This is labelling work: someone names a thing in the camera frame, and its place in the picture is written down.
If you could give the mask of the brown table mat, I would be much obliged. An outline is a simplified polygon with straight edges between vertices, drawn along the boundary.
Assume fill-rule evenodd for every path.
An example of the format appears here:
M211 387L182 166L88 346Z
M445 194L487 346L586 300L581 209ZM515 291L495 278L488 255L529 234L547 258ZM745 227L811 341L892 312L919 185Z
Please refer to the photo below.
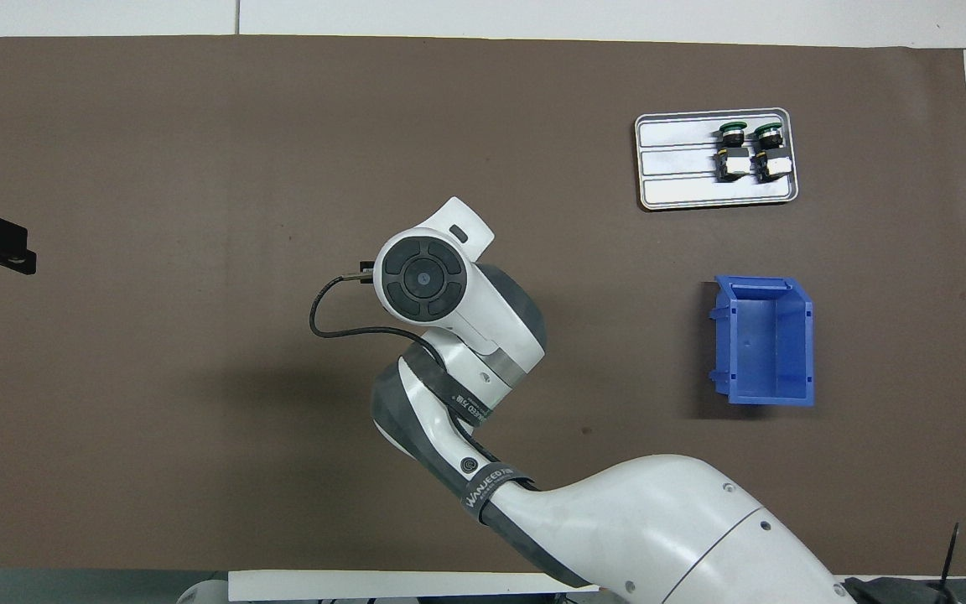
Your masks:
M786 108L797 198L648 211L634 122ZM697 456L837 574L966 575L959 51L0 39L0 567L532 572L371 421L408 341L308 310L450 196L547 356L479 442L557 488ZM714 391L718 275L794 278L815 405Z

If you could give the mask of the grey metal tray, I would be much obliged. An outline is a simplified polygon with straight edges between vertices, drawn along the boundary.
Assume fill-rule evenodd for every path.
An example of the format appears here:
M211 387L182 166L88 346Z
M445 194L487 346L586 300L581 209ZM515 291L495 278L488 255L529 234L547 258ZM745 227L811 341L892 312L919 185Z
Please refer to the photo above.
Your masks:
M747 123L745 146L750 149L750 175L736 182L720 182L714 172L718 130L732 120ZM776 182L756 178L754 131L768 122L782 122L785 143L794 162L793 173ZM648 211L721 209L770 206L793 201L798 194L792 120L781 107L648 113L634 122L636 175L641 206Z

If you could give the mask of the blue plastic storage bin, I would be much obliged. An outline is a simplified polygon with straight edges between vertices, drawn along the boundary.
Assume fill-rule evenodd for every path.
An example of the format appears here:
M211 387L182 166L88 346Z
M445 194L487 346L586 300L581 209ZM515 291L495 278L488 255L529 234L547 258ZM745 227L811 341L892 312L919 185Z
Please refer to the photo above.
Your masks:
M815 405L815 309L794 278L718 275L714 391L733 405Z

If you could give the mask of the green push button switch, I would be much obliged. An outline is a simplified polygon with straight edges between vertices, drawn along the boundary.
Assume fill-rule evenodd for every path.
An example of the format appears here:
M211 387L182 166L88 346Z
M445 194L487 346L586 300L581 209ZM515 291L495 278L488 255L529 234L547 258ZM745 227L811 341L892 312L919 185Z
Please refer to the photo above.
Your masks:
M785 143L782 122L759 126L754 131L754 139L754 167L759 182L776 182L793 173L793 157Z
M714 172L720 182L736 182L751 173L750 149L745 146L746 128L744 120L732 120L719 127Z

